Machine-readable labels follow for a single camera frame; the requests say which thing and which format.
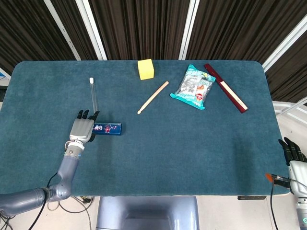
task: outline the table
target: table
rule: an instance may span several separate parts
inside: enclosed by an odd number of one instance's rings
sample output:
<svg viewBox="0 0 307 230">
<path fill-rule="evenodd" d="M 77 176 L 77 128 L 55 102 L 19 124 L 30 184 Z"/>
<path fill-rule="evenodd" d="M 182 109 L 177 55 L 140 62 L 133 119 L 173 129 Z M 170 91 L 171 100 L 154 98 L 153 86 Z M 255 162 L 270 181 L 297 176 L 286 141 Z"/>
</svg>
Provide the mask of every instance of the table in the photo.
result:
<svg viewBox="0 0 307 230">
<path fill-rule="evenodd" d="M 189 64 L 209 63 L 249 110 L 241 114 L 215 83 L 204 111 L 169 96 Z M 0 112 L 0 193 L 46 186 L 57 171 L 80 109 L 98 122 L 121 122 L 122 136 L 85 145 L 72 194 L 268 195 L 265 173 L 287 176 L 281 134 L 262 66 L 254 61 L 154 60 L 154 78 L 140 80 L 137 61 L 24 61 Z M 137 111 L 166 80 L 169 85 Z M 277 188 L 276 194 L 288 190 Z"/>
</svg>

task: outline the cable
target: cable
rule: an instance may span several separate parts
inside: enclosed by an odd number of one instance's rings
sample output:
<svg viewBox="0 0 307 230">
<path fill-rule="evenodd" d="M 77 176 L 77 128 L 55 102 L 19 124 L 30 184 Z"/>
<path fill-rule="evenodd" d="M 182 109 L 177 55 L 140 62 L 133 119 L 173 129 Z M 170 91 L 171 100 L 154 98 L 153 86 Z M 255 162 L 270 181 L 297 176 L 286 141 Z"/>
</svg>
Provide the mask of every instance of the cable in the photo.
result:
<svg viewBox="0 0 307 230">
<path fill-rule="evenodd" d="M 306 189 L 307 189 L 307 186 L 306 186 L 306 185 L 304 185 L 303 183 L 301 183 L 301 182 L 299 182 L 299 181 L 297 181 L 297 180 L 290 179 L 290 181 L 297 182 L 297 183 L 299 183 L 300 185 L 302 185 L 304 188 L 306 188 Z"/>
<path fill-rule="evenodd" d="M 55 211 L 55 210 L 57 210 L 58 207 L 59 207 L 59 201 L 58 201 L 58 205 L 57 205 L 54 209 L 49 208 L 49 204 L 50 204 L 50 203 L 47 204 L 47 208 L 48 208 L 49 211 Z"/>
<path fill-rule="evenodd" d="M 68 147 L 67 144 L 72 143 L 72 142 L 74 142 L 74 141 L 73 140 L 68 140 L 68 141 L 65 142 L 65 145 L 64 145 L 65 150 L 67 150 L 67 147 Z"/>
<path fill-rule="evenodd" d="M 278 227 L 277 227 L 277 224 L 276 224 L 276 220 L 275 220 L 275 216 L 274 216 L 273 205 L 272 205 L 273 190 L 274 190 L 274 179 L 273 179 L 273 182 L 272 182 L 272 190 L 271 190 L 271 197 L 270 197 L 270 205 L 271 205 L 271 212 L 272 212 L 272 216 L 273 216 L 275 228 L 276 228 L 276 230 L 278 230 Z"/>
<path fill-rule="evenodd" d="M 90 224 L 90 230 L 92 230 L 91 218 L 90 218 L 90 214 L 88 213 L 87 209 L 88 209 L 88 208 L 91 206 L 91 204 L 93 203 L 94 198 L 92 199 L 92 201 L 91 201 L 91 203 L 90 203 L 90 205 L 89 205 L 88 207 L 85 207 L 85 205 L 82 204 L 82 202 L 79 201 L 77 198 L 75 198 L 75 197 L 72 197 L 72 198 L 74 198 L 80 205 L 82 205 L 82 206 L 85 208 L 84 211 L 86 211 L 86 214 L 87 214 L 87 217 L 88 217 L 88 223 Z"/>
<path fill-rule="evenodd" d="M 52 180 L 53 177 L 55 177 L 57 174 L 58 174 L 58 172 L 56 172 L 53 176 L 51 176 L 51 178 L 50 178 L 49 181 L 48 181 L 47 188 L 49 188 L 49 185 L 50 185 L 51 180 Z M 43 206 L 42 206 L 42 208 L 40 209 L 40 211 L 39 211 L 39 213 L 38 213 L 36 219 L 34 220 L 33 224 L 32 224 L 31 227 L 29 228 L 29 230 L 31 230 L 31 229 L 34 227 L 34 225 L 36 224 L 38 218 L 39 218 L 40 215 L 42 214 L 43 209 L 44 209 L 44 207 L 45 207 L 45 205 L 46 205 L 46 202 L 47 202 L 47 193 L 46 193 L 45 191 L 44 191 L 44 193 L 45 193 L 45 199 L 44 199 Z"/>
<path fill-rule="evenodd" d="M 0 230 L 2 230 L 4 227 L 5 227 L 4 230 L 6 230 L 7 227 L 10 227 L 10 229 L 13 230 L 13 228 L 12 228 L 12 226 L 11 226 L 11 224 L 9 222 L 10 222 L 10 219 L 12 219 L 14 217 L 12 217 L 12 218 L 5 218 L 2 215 L 0 215 L 0 217 L 4 221 L 4 225 L 2 226 L 2 228 Z"/>
<path fill-rule="evenodd" d="M 65 212 L 72 213 L 72 214 L 82 213 L 82 212 L 86 211 L 87 216 L 88 216 L 88 219 L 89 219 L 90 230 L 92 230 L 91 218 L 90 218 L 90 214 L 88 213 L 87 210 L 88 210 L 88 208 L 92 205 L 92 203 L 94 202 L 94 197 L 93 197 L 93 199 L 91 200 L 91 202 L 90 202 L 90 204 L 89 204 L 88 207 L 85 207 L 85 205 L 82 203 L 83 201 L 80 200 L 79 198 L 77 198 L 77 197 L 75 197 L 75 196 L 72 196 L 72 198 L 75 199 L 78 203 L 80 203 L 80 204 L 84 207 L 84 209 L 81 210 L 81 211 L 78 211 L 78 212 L 72 212 L 72 211 L 69 211 L 69 210 L 65 209 L 65 208 L 61 205 L 61 203 L 60 203 L 59 201 L 58 201 L 58 205 L 57 205 L 54 209 L 51 209 L 51 208 L 49 207 L 49 203 L 47 204 L 47 208 L 48 208 L 48 210 L 50 210 L 50 211 L 55 211 L 55 210 L 58 209 L 58 207 L 61 207 Z"/>
<path fill-rule="evenodd" d="M 75 199 L 76 201 L 78 201 L 80 204 L 82 204 L 81 201 L 79 201 L 79 199 L 75 198 L 74 196 L 73 196 L 72 198 Z M 59 206 L 60 206 L 64 211 L 66 211 L 66 212 L 76 214 L 76 213 L 82 213 L 82 212 L 86 211 L 86 210 L 92 205 L 93 201 L 94 201 L 94 198 L 91 200 L 91 203 L 90 203 L 90 205 L 89 205 L 88 207 L 85 207 L 85 205 L 82 204 L 82 205 L 84 206 L 85 209 L 82 210 L 82 211 L 78 211 L 78 212 L 72 212 L 72 211 L 69 211 L 69 210 L 65 209 L 65 208 L 61 205 L 61 203 L 59 203 Z"/>
</svg>

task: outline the blue package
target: blue package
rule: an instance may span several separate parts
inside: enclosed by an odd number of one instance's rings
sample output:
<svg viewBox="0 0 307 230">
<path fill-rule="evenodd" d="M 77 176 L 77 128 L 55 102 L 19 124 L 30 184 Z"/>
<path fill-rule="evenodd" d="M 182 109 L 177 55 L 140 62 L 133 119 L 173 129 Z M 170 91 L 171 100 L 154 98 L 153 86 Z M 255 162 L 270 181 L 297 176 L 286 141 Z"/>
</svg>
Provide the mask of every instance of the blue package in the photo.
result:
<svg viewBox="0 0 307 230">
<path fill-rule="evenodd" d="M 121 135 L 121 123 L 94 123 L 92 133 L 97 135 Z"/>
<path fill-rule="evenodd" d="M 204 110 L 203 102 L 214 81 L 215 77 L 189 65 L 179 89 L 176 93 L 171 93 L 170 96 Z"/>
</svg>

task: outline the teal wrapper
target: teal wrapper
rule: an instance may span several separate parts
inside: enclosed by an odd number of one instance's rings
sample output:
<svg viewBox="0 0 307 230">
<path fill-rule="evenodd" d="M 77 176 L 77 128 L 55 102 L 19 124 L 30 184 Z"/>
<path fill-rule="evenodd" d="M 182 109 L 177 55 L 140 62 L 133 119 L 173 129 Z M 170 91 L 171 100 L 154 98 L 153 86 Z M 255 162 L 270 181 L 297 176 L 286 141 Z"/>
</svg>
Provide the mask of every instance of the teal wrapper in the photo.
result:
<svg viewBox="0 0 307 230">
<path fill-rule="evenodd" d="M 175 93 L 171 93 L 170 96 L 197 109 L 204 110 L 203 102 L 214 82 L 215 77 L 189 65 L 179 89 Z"/>
</svg>

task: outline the orange tip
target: orange tip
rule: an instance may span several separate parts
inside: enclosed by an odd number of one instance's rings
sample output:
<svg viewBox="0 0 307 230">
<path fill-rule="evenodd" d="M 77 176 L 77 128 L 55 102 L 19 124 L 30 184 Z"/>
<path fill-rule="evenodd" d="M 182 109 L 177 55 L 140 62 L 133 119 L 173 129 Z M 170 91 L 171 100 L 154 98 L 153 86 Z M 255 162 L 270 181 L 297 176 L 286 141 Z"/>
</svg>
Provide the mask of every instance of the orange tip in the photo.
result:
<svg viewBox="0 0 307 230">
<path fill-rule="evenodd" d="M 271 175 L 271 174 L 266 173 L 266 174 L 265 174 L 265 177 L 268 179 L 269 182 L 271 182 L 271 183 L 273 182 L 273 178 L 272 178 L 272 175 Z"/>
</svg>

